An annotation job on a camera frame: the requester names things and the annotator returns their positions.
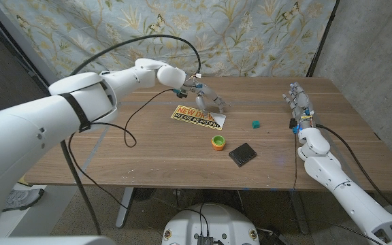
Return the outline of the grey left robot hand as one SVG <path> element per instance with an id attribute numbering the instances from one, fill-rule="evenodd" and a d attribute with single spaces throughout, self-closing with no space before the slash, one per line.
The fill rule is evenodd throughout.
<path id="1" fill-rule="evenodd" d="M 190 91 L 197 95 L 195 101 L 204 116 L 208 115 L 208 111 L 206 109 L 206 104 L 204 101 L 205 98 L 215 103 L 218 108 L 218 111 L 221 114 L 224 112 L 224 107 L 226 106 L 226 103 L 207 84 L 198 82 L 196 79 L 192 78 L 191 80 L 185 81 L 184 84 L 180 87 L 180 90 L 182 92 Z"/>

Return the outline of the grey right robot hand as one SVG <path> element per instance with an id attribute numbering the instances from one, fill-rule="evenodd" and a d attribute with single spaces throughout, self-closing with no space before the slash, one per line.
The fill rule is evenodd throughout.
<path id="1" fill-rule="evenodd" d="M 292 118 L 289 128 L 294 134 L 298 134 L 303 129 L 314 127 L 312 102 L 298 82 L 291 83 L 288 94 L 283 94 L 282 97 L 291 108 Z"/>

